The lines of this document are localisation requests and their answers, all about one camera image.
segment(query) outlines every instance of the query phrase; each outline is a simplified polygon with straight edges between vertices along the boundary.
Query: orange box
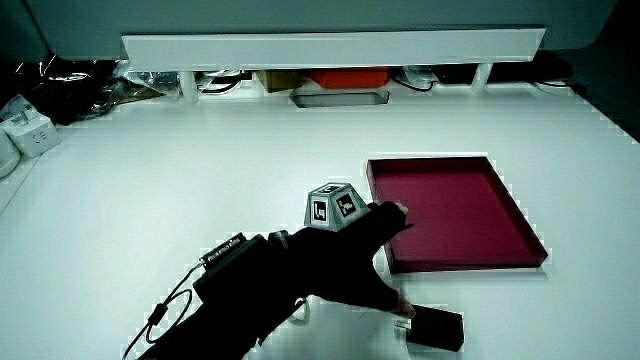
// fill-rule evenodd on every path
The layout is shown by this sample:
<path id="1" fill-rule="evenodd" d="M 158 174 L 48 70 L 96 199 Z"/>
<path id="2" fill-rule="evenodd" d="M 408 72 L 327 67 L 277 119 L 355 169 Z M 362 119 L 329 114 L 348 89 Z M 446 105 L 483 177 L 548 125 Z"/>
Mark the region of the orange box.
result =
<path id="1" fill-rule="evenodd" d="M 326 89 L 377 88 L 389 81 L 389 68 L 313 69 L 306 75 Z"/>

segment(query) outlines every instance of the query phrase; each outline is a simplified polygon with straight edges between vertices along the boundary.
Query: white power outlet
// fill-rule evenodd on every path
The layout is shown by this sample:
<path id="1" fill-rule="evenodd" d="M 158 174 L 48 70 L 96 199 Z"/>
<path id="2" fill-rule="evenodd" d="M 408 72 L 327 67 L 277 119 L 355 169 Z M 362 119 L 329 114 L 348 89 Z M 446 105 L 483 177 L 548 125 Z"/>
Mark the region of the white power outlet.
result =
<path id="1" fill-rule="evenodd" d="M 21 153 L 34 157 L 60 144 L 51 120 L 37 111 L 22 112 L 2 123 L 5 132 Z"/>
<path id="2" fill-rule="evenodd" d="M 0 129 L 0 178 L 13 171 L 19 161 L 18 149 L 11 143 L 4 130 Z"/>

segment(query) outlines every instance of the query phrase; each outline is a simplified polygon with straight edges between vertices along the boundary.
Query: tray rim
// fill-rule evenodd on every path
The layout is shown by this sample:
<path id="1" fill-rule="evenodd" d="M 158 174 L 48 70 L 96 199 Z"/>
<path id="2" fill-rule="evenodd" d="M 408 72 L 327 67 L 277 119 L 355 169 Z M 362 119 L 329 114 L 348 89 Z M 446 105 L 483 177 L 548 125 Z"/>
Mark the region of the tray rim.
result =
<path id="1" fill-rule="evenodd" d="M 488 166 L 488 173 L 485 175 L 485 178 L 489 182 L 491 189 L 493 190 L 495 196 L 498 198 L 501 206 L 505 208 L 509 206 L 515 211 L 507 211 L 507 216 L 509 220 L 516 228 L 516 231 L 520 235 L 522 242 L 527 247 L 529 251 L 529 256 L 526 261 L 523 261 L 522 264 L 514 264 L 513 262 L 501 262 L 501 261 L 493 261 L 486 262 L 479 261 L 479 263 L 470 262 L 467 264 L 459 264 L 455 261 L 450 263 L 449 265 L 445 265 L 442 263 L 435 263 L 433 260 L 425 260 L 425 261 L 407 261 L 396 259 L 393 254 L 393 248 L 391 246 L 391 242 L 387 242 L 384 245 L 385 248 L 385 256 L 387 258 L 387 262 L 389 265 L 389 270 L 391 273 L 398 272 L 430 272 L 430 271 L 465 271 L 465 270 L 490 270 L 490 269 L 515 269 L 515 268 L 539 268 L 549 257 L 549 252 L 544 246 L 544 241 L 540 239 L 534 226 L 529 222 L 528 217 L 524 214 L 518 202 L 515 201 L 511 191 L 504 183 L 504 176 L 498 174 L 496 171 L 496 161 L 490 160 L 488 153 L 482 152 L 466 152 L 466 153 L 376 153 L 382 155 L 379 158 L 369 158 L 366 161 L 366 176 L 369 182 L 369 188 L 371 191 L 371 196 L 373 201 L 379 202 L 379 189 L 377 183 L 374 181 L 373 174 L 373 166 L 372 163 L 376 161 L 403 161 L 403 160 L 446 160 L 446 159 L 458 159 L 458 158 L 476 158 L 482 162 L 484 162 L 485 166 Z M 412 155 L 410 157 L 398 157 L 397 155 Z M 524 220 L 524 222 L 520 221 L 519 225 L 514 223 L 514 217 L 518 220 Z M 522 229 L 525 228 L 528 234 L 523 235 Z M 478 256 L 475 260 L 478 259 L 486 259 L 489 257 Z M 432 268 L 431 270 L 409 270 L 407 268 L 413 267 L 423 267 L 423 268 Z M 458 266 L 458 269 L 445 269 L 447 266 L 455 267 Z"/>

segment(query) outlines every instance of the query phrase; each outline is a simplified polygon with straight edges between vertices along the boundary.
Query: cable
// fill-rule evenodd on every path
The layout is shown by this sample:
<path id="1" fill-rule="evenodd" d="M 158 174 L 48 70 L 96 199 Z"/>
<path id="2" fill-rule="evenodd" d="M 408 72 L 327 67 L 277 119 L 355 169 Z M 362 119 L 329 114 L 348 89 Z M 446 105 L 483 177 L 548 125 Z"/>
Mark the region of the cable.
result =
<path id="1" fill-rule="evenodd" d="M 225 87 L 220 88 L 220 89 L 203 89 L 202 93 L 203 94 L 221 94 L 223 92 L 226 92 L 226 91 L 229 91 L 229 90 L 233 89 L 234 87 L 238 86 L 238 84 L 240 84 L 240 80 L 238 80 L 238 81 L 236 81 L 234 83 L 231 83 L 230 85 L 225 86 Z"/>
<path id="2" fill-rule="evenodd" d="M 400 81 L 400 80 L 396 79 L 396 77 L 395 77 L 395 76 L 392 76 L 391 78 L 393 79 L 393 81 L 397 82 L 398 84 L 400 84 L 400 85 L 402 85 L 402 86 L 408 87 L 409 89 L 412 89 L 412 90 L 415 90 L 415 91 L 421 91 L 421 92 L 427 92 L 427 91 L 430 91 L 430 90 L 433 88 L 433 83 L 435 82 L 435 81 L 431 81 L 431 85 L 429 85 L 429 87 L 428 87 L 428 88 L 426 88 L 426 89 L 421 89 L 421 88 L 418 88 L 418 87 L 415 87 L 415 86 L 409 85 L 409 84 L 407 84 L 407 83 L 404 83 L 404 82 L 402 82 L 402 81 Z"/>
<path id="3" fill-rule="evenodd" d="M 173 329 L 174 327 L 176 327 L 180 323 L 180 320 L 182 320 L 182 318 L 184 317 L 184 314 L 187 313 L 187 310 L 189 309 L 189 306 L 191 306 L 191 300 L 193 298 L 193 292 L 191 291 L 191 289 L 185 289 L 185 290 L 182 290 L 179 293 L 175 294 L 171 298 L 167 299 L 167 301 L 166 301 L 167 303 L 171 302 L 175 298 L 177 298 L 178 296 L 180 296 L 182 294 L 185 294 L 185 293 L 189 295 L 189 297 L 187 299 L 187 304 L 184 306 L 184 309 L 182 309 L 182 312 L 180 313 L 180 316 L 178 316 L 178 319 L 173 323 L 173 325 L 171 325 L 171 327 L 169 327 L 169 329 L 167 329 L 167 331 L 169 331 L 169 330 Z M 152 326 L 150 326 L 147 329 L 147 339 L 146 340 L 147 340 L 147 342 L 149 344 L 155 344 L 160 337 L 157 337 L 155 339 L 151 339 L 151 328 L 152 328 Z"/>
<path id="4" fill-rule="evenodd" d="M 187 272 L 187 275 L 185 275 L 185 277 L 178 283 L 178 285 L 176 285 L 176 287 L 173 289 L 173 291 L 171 291 L 171 294 L 169 294 L 167 299 L 165 301 L 163 301 L 162 303 L 159 303 L 159 304 L 156 305 L 156 307 L 153 309 L 153 312 L 151 313 L 151 316 L 149 316 L 149 318 L 147 319 L 147 324 L 142 328 L 142 330 L 140 330 L 140 332 L 138 332 L 138 334 L 133 339 L 131 344 L 125 350 L 124 355 L 122 355 L 122 360 L 125 360 L 127 358 L 127 355 L 129 355 L 129 351 L 131 351 L 131 349 L 133 348 L 135 343 L 138 342 L 138 339 L 140 339 L 140 336 L 142 336 L 142 334 L 144 334 L 145 330 L 147 331 L 146 340 L 147 340 L 147 342 L 149 344 L 153 344 L 158 340 L 158 338 L 156 338 L 154 340 L 151 340 L 151 338 L 150 338 L 151 328 L 153 328 L 153 326 L 158 325 L 160 323 L 160 319 L 162 319 L 162 317 L 164 317 L 164 314 L 166 314 L 166 312 L 168 310 L 167 305 L 171 301 L 173 301 L 178 296 L 180 296 L 180 295 L 182 295 L 184 293 L 187 293 L 187 294 L 189 294 L 189 298 L 187 299 L 187 304 L 185 305 L 184 309 L 182 310 L 182 313 L 180 313 L 180 316 L 178 317 L 178 319 L 173 323 L 173 325 L 171 325 L 171 327 L 169 327 L 169 329 L 167 331 L 171 330 L 172 328 L 174 328 L 175 326 L 178 325 L 180 320 L 182 320 L 182 317 L 184 316 L 184 314 L 186 314 L 187 310 L 189 309 L 189 306 L 191 305 L 191 300 L 193 298 L 193 293 L 192 293 L 191 289 L 182 290 L 177 294 L 176 294 L 176 291 L 178 290 L 178 288 L 180 288 L 180 286 L 182 286 L 182 284 L 184 284 L 185 281 L 187 281 L 187 279 L 189 279 L 189 277 L 191 276 L 191 274 L 193 274 L 194 271 L 196 271 L 199 267 L 201 267 L 203 265 L 204 265 L 204 262 L 200 262 L 200 263 L 198 263 L 198 265 L 196 265 L 193 268 L 191 268 L 191 270 L 189 270 L 189 272 Z"/>
<path id="5" fill-rule="evenodd" d="M 251 72 L 240 71 L 234 75 L 218 75 L 211 79 L 210 84 L 231 84 L 240 80 L 251 80 Z"/>
<path id="6" fill-rule="evenodd" d="M 584 86 L 578 83 L 568 83 L 568 80 L 560 80 L 560 81 L 564 81 L 565 85 L 550 84 L 543 81 L 528 81 L 528 83 L 545 94 L 560 96 L 558 94 L 553 94 L 551 92 L 545 91 L 544 88 L 539 85 L 545 85 L 545 86 L 554 87 L 554 88 L 568 88 L 573 90 L 573 92 L 575 92 L 578 96 L 581 96 L 582 98 L 585 98 L 585 99 L 587 98 L 587 89 Z"/>

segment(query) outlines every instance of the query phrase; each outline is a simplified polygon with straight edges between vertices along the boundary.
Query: dark red tray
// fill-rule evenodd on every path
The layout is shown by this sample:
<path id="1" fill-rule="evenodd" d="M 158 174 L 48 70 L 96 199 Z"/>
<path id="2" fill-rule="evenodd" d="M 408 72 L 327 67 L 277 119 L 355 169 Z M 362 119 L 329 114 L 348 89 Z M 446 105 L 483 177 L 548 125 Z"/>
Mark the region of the dark red tray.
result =
<path id="1" fill-rule="evenodd" d="M 539 267 L 547 252 L 486 157 L 369 160 L 377 202 L 414 227 L 385 245 L 392 273 Z"/>

